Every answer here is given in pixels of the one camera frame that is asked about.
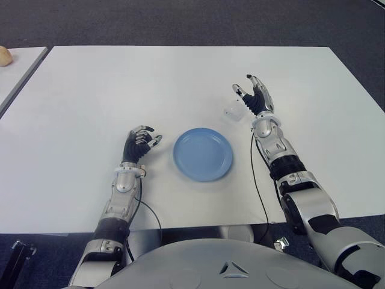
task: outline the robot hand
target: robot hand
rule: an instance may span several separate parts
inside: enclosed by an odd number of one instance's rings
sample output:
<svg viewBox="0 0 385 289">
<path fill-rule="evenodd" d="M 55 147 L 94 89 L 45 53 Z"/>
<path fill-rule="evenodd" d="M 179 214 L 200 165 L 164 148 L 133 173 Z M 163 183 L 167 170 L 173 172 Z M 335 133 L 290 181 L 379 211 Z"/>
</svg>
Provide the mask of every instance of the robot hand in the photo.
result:
<svg viewBox="0 0 385 289">
<path fill-rule="evenodd" d="M 269 91 L 264 84 L 255 76 L 250 74 L 246 75 L 248 79 L 253 83 L 254 96 L 246 93 L 242 87 L 237 84 L 233 84 L 234 92 L 239 95 L 246 106 L 257 116 L 263 111 L 274 112 L 273 101 L 271 100 Z"/>
<path fill-rule="evenodd" d="M 161 135 L 152 138 L 149 134 L 154 129 L 149 126 L 140 125 L 130 131 L 123 151 L 123 163 L 137 163 L 141 157 L 148 153 L 162 139 Z"/>
</svg>

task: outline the triangular logo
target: triangular logo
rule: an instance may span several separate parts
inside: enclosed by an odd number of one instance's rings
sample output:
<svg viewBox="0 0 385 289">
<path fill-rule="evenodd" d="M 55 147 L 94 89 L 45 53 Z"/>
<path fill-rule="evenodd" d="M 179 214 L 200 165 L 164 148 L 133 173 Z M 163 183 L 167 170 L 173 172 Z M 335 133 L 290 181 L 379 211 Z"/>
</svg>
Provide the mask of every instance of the triangular logo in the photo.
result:
<svg viewBox="0 0 385 289">
<path fill-rule="evenodd" d="M 226 261 L 219 272 L 223 278 L 248 278 L 249 272 L 234 261 Z"/>
</svg>

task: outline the black cable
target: black cable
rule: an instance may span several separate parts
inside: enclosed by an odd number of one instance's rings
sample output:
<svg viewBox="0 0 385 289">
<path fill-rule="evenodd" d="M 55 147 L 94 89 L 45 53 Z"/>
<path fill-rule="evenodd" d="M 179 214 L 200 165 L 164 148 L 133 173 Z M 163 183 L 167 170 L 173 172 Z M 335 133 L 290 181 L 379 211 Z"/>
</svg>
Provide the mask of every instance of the black cable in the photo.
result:
<svg viewBox="0 0 385 289">
<path fill-rule="evenodd" d="M 257 150 L 258 150 L 258 153 L 259 153 L 260 157 L 263 159 L 263 162 L 266 164 L 267 168 L 270 170 L 268 163 L 266 162 L 265 158 L 264 158 L 263 155 L 262 155 L 262 152 L 260 151 L 260 148 L 259 148 L 259 145 L 258 145 L 258 142 L 257 142 L 257 141 L 255 141 L 255 145 L 256 145 L 256 147 L 257 147 Z M 275 179 L 273 179 L 273 183 L 274 183 L 274 188 L 275 188 L 275 190 L 276 190 L 276 195 L 277 195 L 278 203 L 279 203 L 279 205 L 282 207 L 282 205 L 281 205 L 281 200 L 279 199 L 279 193 L 278 193 L 278 188 L 277 188 L 277 182 L 276 182 Z"/>
<path fill-rule="evenodd" d="M 257 181 L 255 179 L 255 173 L 254 173 L 254 164 L 253 164 L 253 139 L 254 139 L 254 133 L 251 135 L 251 143 L 250 143 L 250 162 L 251 162 L 251 170 L 253 171 L 253 178 L 254 178 L 254 185 L 255 185 L 255 188 L 257 189 L 257 193 L 258 193 L 258 196 L 259 196 L 259 200 L 260 200 L 260 203 L 262 204 L 262 208 L 263 208 L 263 211 L 265 212 L 265 216 L 266 216 L 266 231 L 263 233 L 262 237 L 259 239 L 259 241 L 257 243 L 260 243 L 263 238 L 265 238 L 267 232 L 269 231 L 269 217 L 267 216 L 267 213 L 266 213 L 266 209 L 265 209 L 265 205 L 263 204 L 263 200 L 262 200 L 262 197 L 260 196 L 260 193 L 259 193 L 259 189 L 258 189 L 258 185 L 257 185 Z"/>
<path fill-rule="evenodd" d="M 131 226 L 131 223 L 135 217 L 135 215 L 137 214 L 138 210 L 139 210 L 139 206 L 140 206 L 140 201 L 142 201 L 142 179 L 139 179 L 139 182 L 140 182 L 140 188 L 139 188 L 139 202 L 138 202 L 138 205 L 134 211 L 134 213 L 132 214 L 132 217 L 130 219 L 130 221 L 128 222 L 128 228 L 130 228 Z"/>
<path fill-rule="evenodd" d="M 135 259 L 134 259 L 134 256 L 132 255 L 132 252 L 130 250 L 130 247 L 128 246 L 128 239 L 126 238 L 126 248 L 127 248 L 127 253 L 131 259 L 131 262 L 133 262 Z"/>
<path fill-rule="evenodd" d="M 161 242 L 161 244 L 162 244 L 162 226 L 161 226 L 161 221 L 159 221 L 158 216 L 156 215 L 156 213 L 154 212 L 154 210 L 153 210 L 148 204 L 146 204 L 146 203 L 143 202 L 142 200 L 138 200 L 137 198 L 135 198 L 135 200 L 137 200 L 138 202 L 141 202 L 143 205 L 145 205 L 146 207 L 148 207 L 148 209 L 149 209 L 149 210 L 153 213 L 153 215 L 155 216 L 156 221 L 158 221 L 159 230 L 160 230 L 160 233 L 159 233 L 159 239 L 160 239 L 160 242 Z"/>
<path fill-rule="evenodd" d="M 139 179 L 139 182 L 140 182 L 140 188 L 139 188 L 138 205 L 137 205 L 137 207 L 136 207 L 134 213 L 132 214 L 132 217 L 131 217 L 130 221 L 128 221 L 128 224 L 127 224 L 128 230 L 129 230 L 129 228 L 130 228 L 130 226 L 131 226 L 131 223 L 132 223 L 132 221 L 133 221 L 135 215 L 137 214 L 137 212 L 138 212 L 138 210 L 139 210 L 139 206 L 140 206 L 140 203 L 141 203 L 141 201 L 142 201 L 142 179 Z M 125 242 L 125 243 L 126 243 L 127 253 L 128 253 L 128 255 L 129 255 L 131 261 L 133 262 L 135 259 L 134 259 L 134 256 L 133 256 L 131 250 L 130 250 L 130 247 L 129 247 L 129 245 L 128 245 L 128 236 L 126 236 L 126 242 Z"/>
</svg>

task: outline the silver metal joint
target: silver metal joint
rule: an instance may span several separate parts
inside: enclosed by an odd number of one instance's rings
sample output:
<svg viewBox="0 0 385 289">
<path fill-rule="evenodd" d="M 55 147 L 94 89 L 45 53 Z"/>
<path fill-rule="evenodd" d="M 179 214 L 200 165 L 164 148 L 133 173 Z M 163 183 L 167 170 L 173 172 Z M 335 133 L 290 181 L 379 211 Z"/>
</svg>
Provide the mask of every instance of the silver metal joint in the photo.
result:
<svg viewBox="0 0 385 289">
<path fill-rule="evenodd" d="M 283 176 L 278 180 L 278 184 L 277 184 L 278 188 L 282 185 L 283 182 L 287 182 L 288 185 L 297 185 L 304 182 L 312 182 L 316 184 L 317 187 L 321 188 L 321 185 L 316 180 L 314 175 L 307 170 L 297 172 L 297 173 L 290 173 L 286 176 Z"/>
<path fill-rule="evenodd" d="M 268 110 L 260 112 L 252 125 L 258 147 L 269 165 L 285 155 L 297 155 L 290 142 L 284 138 L 281 121 L 274 113 Z"/>
<path fill-rule="evenodd" d="M 26 246 L 23 242 L 21 242 L 20 240 L 16 240 L 16 242 L 13 243 L 11 249 L 14 250 L 14 248 L 16 248 L 17 245 L 22 245 L 22 246 Z"/>
<path fill-rule="evenodd" d="M 277 251 L 283 252 L 283 250 L 289 246 L 289 241 L 286 237 L 281 237 L 274 242 L 274 247 Z"/>
<path fill-rule="evenodd" d="M 85 261 L 89 254 L 114 254 L 116 250 L 123 250 L 123 244 L 107 240 L 96 239 L 87 243 L 83 255 L 80 258 L 78 266 L 76 267 L 69 286 L 86 286 L 96 287 L 111 276 L 111 270 L 115 261 Z"/>
<path fill-rule="evenodd" d="M 116 189 L 125 193 L 134 187 L 134 179 L 143 179 L 146 176 L 145 166 L 137 167 L 135 163 L 124 162 L 121 163 L 116 169 Z"/>
<path fill-rule="evenodd" d="M 141 131 L 141 130 L 144 130 L 144 129 L 146 129 L 146 126 L 145 126 L 145 125 L 139 125 L 139 126 L 137 126 L 136 128 L 134 128 L 134 129 L 131 131 L 131 133 L 136 134 L 138 131 Z"/>
</svg>

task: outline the blue plate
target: blue plate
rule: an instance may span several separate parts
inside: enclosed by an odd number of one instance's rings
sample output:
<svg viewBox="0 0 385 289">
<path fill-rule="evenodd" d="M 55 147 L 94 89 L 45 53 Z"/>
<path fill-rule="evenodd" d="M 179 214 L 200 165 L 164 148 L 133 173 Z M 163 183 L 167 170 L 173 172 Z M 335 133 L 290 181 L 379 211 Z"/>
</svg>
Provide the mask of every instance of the blue plate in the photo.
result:
<svg viewBox="0 0 385 289">
<path fill-rule="evenodd" d="M 214 181 L 230 169 L 233 151 L 220 133 L 194 128 L 176 141 L 174 162 L 182 173 L 195 181 Z"/>
</svg>

